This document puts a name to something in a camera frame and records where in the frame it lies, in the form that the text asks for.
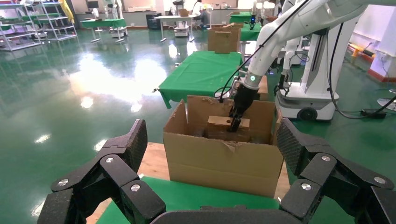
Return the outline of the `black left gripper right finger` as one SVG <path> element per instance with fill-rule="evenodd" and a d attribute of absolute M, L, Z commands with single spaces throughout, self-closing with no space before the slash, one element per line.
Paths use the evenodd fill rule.
<path fill-rule="evenodd" d="M 276 139 L 297 177 L 280 202 L 282 211 L 306 224 L 329 197 L 357 224 L 395 223 L 396 193 L 389 178 L 342 157 L 325 139 L 300 132 L 287 118 Z"/>

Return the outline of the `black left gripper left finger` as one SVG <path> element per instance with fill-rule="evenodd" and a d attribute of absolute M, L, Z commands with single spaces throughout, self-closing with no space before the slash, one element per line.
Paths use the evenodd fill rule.
<path fill-rule="evenodd" d="M 165 202 L 138 176 L 148 145 L 146 122 L 108 139 L 97 155 L 54 181 L 38 218 L 40 224 L 84 224 L 111 198 L 131 224 L 149 224 L 166 211 Z"/>

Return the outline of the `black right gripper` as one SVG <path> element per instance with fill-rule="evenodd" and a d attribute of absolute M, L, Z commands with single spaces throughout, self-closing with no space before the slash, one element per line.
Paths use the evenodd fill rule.
<path fill-rule="evenodd" d="M 243 84 L 238 87 L 234 96 L 234 105 L 228 115 L 232 119 L 230 132 L 237 132 L 241 123 L 241 117 L 253 103 L 257 92 L 258 89 L 250 89 Z"/>

